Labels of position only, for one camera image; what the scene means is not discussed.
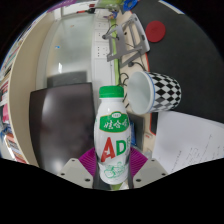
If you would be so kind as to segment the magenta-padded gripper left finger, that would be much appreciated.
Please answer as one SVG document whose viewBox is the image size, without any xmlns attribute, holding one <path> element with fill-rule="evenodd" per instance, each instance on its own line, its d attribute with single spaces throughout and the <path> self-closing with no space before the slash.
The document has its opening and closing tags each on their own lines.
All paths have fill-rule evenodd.
<svg viewBox="0 0 224 224">
<path fill-rule="evenodd" d="M 58 176 L 84 188 L 93 188 L 97 170 L 95 148 L 91 148 L 79 158 L 71 158 L 59 171 Z"/>
</svg>

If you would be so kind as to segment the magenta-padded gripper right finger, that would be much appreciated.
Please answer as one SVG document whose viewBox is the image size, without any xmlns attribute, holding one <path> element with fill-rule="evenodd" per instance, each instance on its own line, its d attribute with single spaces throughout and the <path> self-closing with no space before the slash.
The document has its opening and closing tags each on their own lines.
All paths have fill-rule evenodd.
<svg viewBox="0 0 224 224">
<path fill-rule="evenodd" d="M 148 159 L 137 149 L 131 148 L 128 175 L 130 189 L 144 187 L 167 175 L 168 173 L 156 159 Z"/>
</svg>

